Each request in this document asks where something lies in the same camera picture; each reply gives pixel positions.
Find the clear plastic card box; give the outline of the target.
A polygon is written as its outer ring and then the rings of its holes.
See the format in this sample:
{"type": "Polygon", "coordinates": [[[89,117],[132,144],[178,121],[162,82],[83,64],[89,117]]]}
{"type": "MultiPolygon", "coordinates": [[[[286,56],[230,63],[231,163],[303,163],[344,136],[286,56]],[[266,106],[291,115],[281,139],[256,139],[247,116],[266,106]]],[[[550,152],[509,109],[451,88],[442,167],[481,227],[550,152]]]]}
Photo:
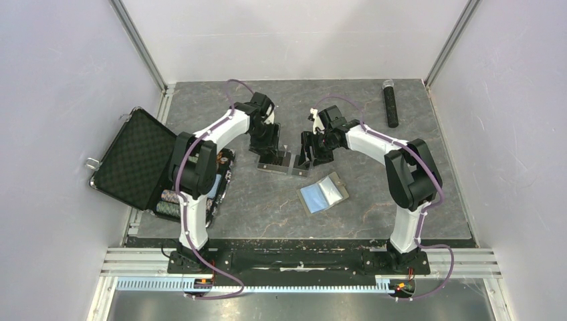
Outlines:
{"type": "Polygon", "coordinates": [[[310,170],[303,171],[303,170],[294,169],[294,160],[300,149],[293,150],[288,148],[286,145],[283,145],[279,148],[279,150],[286,151],[286,156],[283,160],[282,166],[265,164],[265,158],[267,155],[262,155],[257,160],[257,169],[259,171],[278,174],[278,175],[290,175],[290,176],[302,177],[302,178],[308,177],[310,170]]]}

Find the grey card holder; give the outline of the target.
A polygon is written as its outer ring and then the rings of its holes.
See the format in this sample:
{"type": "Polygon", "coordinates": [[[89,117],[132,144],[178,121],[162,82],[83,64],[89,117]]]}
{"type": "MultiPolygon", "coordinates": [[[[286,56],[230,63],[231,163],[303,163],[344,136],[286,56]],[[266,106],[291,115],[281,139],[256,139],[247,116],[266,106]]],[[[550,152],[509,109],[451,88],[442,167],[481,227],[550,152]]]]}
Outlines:
{"type": "Polygon", "coordinates": [[[337,172],[330,173],[316,183],[298,189],[296,194],[308,216],[326,211],[350,197],[346,190],[346,183],[337,172]]]}

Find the black glitter microphone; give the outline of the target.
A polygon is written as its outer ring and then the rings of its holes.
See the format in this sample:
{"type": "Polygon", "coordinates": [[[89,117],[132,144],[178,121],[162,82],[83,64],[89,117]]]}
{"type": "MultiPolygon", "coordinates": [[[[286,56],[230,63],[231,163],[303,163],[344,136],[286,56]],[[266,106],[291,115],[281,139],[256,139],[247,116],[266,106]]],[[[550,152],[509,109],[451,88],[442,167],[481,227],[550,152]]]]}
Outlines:
{"type": "Polygon", "coordinates": [[[399,125],[399,118],[396,108],[394,82],[392,79],[385,80],[382,83],[382,94],[388,127],[396,128],[399,125]]]}

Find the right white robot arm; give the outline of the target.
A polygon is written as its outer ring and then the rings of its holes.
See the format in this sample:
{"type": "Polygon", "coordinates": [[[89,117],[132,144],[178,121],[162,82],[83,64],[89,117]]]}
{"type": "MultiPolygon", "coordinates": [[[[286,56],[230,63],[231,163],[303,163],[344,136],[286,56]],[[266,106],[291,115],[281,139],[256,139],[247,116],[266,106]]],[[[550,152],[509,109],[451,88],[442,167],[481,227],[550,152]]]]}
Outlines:
{"type": "Polygon", "coordinates": [[[421,139],[399,140],[360,120],[347,120],[337,106],[321,111],[313,108],[308,119],[313,126],[301,133],[301,167],[310,169],[332,162],[338,148],[360,152],[384,166],[389,193],[396,204],[386,264],[395,273],[405,272],[419,251],[427,207],[442,194],[442,179],[427,143],[421,139]]]}

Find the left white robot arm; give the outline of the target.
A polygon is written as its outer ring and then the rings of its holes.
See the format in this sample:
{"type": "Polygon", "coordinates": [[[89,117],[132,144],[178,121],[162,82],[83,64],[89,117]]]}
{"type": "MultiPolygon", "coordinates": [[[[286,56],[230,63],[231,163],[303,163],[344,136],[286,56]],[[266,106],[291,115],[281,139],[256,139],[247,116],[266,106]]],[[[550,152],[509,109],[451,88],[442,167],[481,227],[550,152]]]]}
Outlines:
{"type": "Polygon", "coordinates": [[[222,117],[204,129],[177,136],[169,167],[181,217],[177,251],[193,272],[203,272],[210,264],[210,255],[203,250],[209,240],[207,195],[215,184],[219,151],[247,134],[251,152],[268,159],[277,157],[280,125],[274,118],[275,104],[265,94],[256,92],[248,102],[233,103],[222,117]]]}

